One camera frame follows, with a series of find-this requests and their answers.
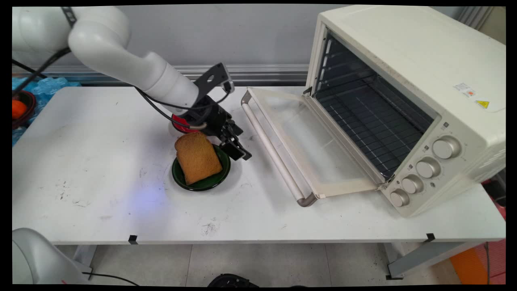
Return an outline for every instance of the oven door handle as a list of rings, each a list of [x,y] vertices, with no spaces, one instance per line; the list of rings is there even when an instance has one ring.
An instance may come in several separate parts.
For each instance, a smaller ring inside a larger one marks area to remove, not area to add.
[[[249,92],[246,92],[242,100],[240,101],[240,104],[242,108],[244,109],[244,112],[246,113],[246,116],[248,116],[248,119],[251,122],[251,125],[257,132],[258,136],[260,137],[260,140],[266,147],[267,152],[269,153],[269,156],[273,160],[275,166],[277,167],[278,171],[280,172],[280,175],[284,179],[285,183],[287,184],[287,187],[289,190],[291,190],[291,194],[293,194],[293,197],[296,199],[296,202],[298,205],[302,207],[308,207],[313,205],[317,198],[314,195],[314,193],[311,193],[307,198],[302,194],[300,188],[296,184],[296,182],[293,179],[293,176],[285,166],[284,162],[282,161],[282,158],[278,154],[277,150],[275,150],[275,147],[271,143],[271,140],[266,135],[266,132],[262,128],[262,126],[259,123],[259,120],[255,116],[255,113],[251,110],[250,105],[248,102],[251,100],[251,94]]]

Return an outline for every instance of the black cable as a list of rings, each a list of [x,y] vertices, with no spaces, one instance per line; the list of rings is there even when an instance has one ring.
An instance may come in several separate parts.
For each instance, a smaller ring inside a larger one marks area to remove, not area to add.
[[[190,128],[190,125],[187,125],[187,124],[183,124],[181,122],[178,122],[178,121],[175,121],[174,119],[172,119],[171,117],[169,117],[165,112],[161,111],[160,108],[158,108],[154,103],[151,102],[150,97],[149,95],[145,94],[144,91],[140,90],[139,88],[135,87],[135,89],[138,91],[138,93],[140,93],[140,95],[142,95],[142,97],[144,97],[144,99],[149,103],[151,104],[151,106],[156,109],[156,111],[158,111],[161,115],[163,115],[163,117],[167,118],[169,121],[172,121],[173,123],[176,123],[178,125],[181,125],[181,126],[184,126],[186,128]]]
[[[488,255],[488,242],[485,243],[485,251],[486,251],[486,268],[487,268],[487,273],[488,275],[486,275],[486,284],[487,285],[490,285],[490,256]]]
[[[158,101],[154,98],[152,98],[151,96],[147,95],[144,91],[142,91],[140,88],[137,88],[135,87],[135,89],[138,91],[138,93],[140,93],[140,95],[142,95],[142,97],[144,97],[144,99],[149,103],[151,104],[151,106],[156,109],[156,111],[158,111],[161,115],[163,115],[165,118],[167,118],[168,120],[178,124],[178,125],[181,125],[181,126],[184,126],[186,128],[190,128],[190,125],[187,125],[187,124],[183,124],[181,122],[178,122],[178,121],[175,121],[174,119],[170,118],[166,113],[164,113],[163,111],[161,111],[156,105],[154,105],[154,103],[151,102],[154,101],[158,104],[162,104],[162,105],[166,105],[166,106],[171,106],[171,107],[174,107],[174,108],[179,108],[179,109],[187,109],[187,110],[197,110],[197,109],[204,109],[204,108],[208,108],[208,107],[211,107],[211,106],[215,106],[221,102],[223,102],[229,95],[229,93],[227,93],[223,98],[221,98],[221,100],[215,102],[215,104],[210,104],[210,105],[206,105],[206,106],[200,106],[200,107],[182,107],[182,106],[177,106],[177,105],[172,105],[172,104],[168,104],[168,103],[165,103],[165,102],[161,102],[161,101]]]
[[[115,278],[115,279],[119,279],[119,280],[126,281],[126,282],[131,283],[131,284],[133,284],[133,285],[135,285],[135,286],[140,286],[140,285],[138,285],[138,284],[137,284],[137,283],[135,283],[135,282],[131,282],[131,281],[127,280],[127,279],[124,279],[124,278],[121,278],[121,277],[117,277],[117,276],[113,276],[113,275],[96,274],[96,273],[88,273],[88,272],[83,272],[83,274],[85,274],[85,275],[93,275],[93,276],[100,276],[100,277],[110,277],[110,278]]]
[[[38,72],[36,72],[36,71],[35,71],[35,70],[33,70],[32,68],[29,68],[29,67],[25,66],[24,64],[22,64],[22,63],[18,62],[18,61],[17,61],[17,60],[15,60],[15,59],[12,59],[12,63],[13,63],[13,64],[15,64],[15,65],[17,65],[17,66],[19,66],[20,68],[22,68],[22,69],[24,69],[24,70],[28,71],[28,72],[31,72],[31,73],[33,73],[33,74],[37,74],[39,77],[41,77],[41,78],[43,78],[43,79],[45,79],[45,78],[46,78],[46,76],[45,76],[45,75],[43,75],[42,73],[38,73]]]
[[[48,66],[52,65],[60,57],[64,56],[65,54],[67,54],[69,52],[70,52],[70,48],[64,48],[64,49],[59,50],[56,53],[54,53],[46,62],[43,63],[43,65],[41,65],[41,67],[39,69],[37,69],[34,73],[32,73],[30,77],[28,77],[23,83],[18,85],[18,87],[16,87],[16,89],[14,89],[12,91],[12,96],[13,97],[16,96],[16,94],[18,94],[23,88],[25,88],[25,86],[27,86],[30,82],[32,82],[38,76],[38,74],[43,72]]]
[[[211,106],[215,106],[215,105],[223,102],[226,99],[226,97],[228,97],[228,95],[229,95],[229,93],[227,93],[223,98],[221,98],[221,100],[217,101],[215,104],[209,104],[209,105],[199,106],[199,107],[183,107],[183,106],[178,106],[178,105],[172,105],[172,104],[169,104],[169,103],[158,101],[158,100],[150,97],[149,95],[147,95],[147,97],[149,99],[151,99],[152,101],[154,101],[156,103],[159,103],[161,105],[167,105],[167,106],[174,107],[174,108],[179,108],[179,109],[198,110],[198,109],[205,109],[205,108],[208,108],[208,107],[211,107]]]

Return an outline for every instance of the oven door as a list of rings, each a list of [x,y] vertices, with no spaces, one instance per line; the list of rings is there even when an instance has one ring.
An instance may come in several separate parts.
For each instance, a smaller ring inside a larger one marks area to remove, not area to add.
[[[378,184],[335,133],[293,94],[248,88],[242,107],[296,200],[304,199],[248,102],[253,99],[311,187],[315,198],[375,190]]]

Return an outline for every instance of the bread slice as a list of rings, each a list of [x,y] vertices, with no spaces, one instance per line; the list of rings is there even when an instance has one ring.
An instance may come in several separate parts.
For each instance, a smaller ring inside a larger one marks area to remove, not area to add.
[[[181,136],[176,140],[174,148],[187,185],[217,174],[223,169],[214,146],[202,132]]]

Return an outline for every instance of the green plate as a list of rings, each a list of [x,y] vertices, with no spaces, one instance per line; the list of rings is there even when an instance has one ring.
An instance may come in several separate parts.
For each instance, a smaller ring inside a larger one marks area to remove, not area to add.
[[[228,176],[228,173],[230,172],[230,157],[225,152],[223,152],[222,149],[220,149],[217,145],[212,144],[212,146],[214,146],[216,155],[219,158],[219,161],[221,162],[221,166],[223,167],[222,171],[210,177],[206,177],[203,180],[187,185],[185,183],[185,174],[183,173],[183,170],[179,165],[178,158],[175,158],[174,162],[172,163],[172,177],[181,188],[190,191],[205,191],[221,184],[221,182],[224,181],[226,176]]]

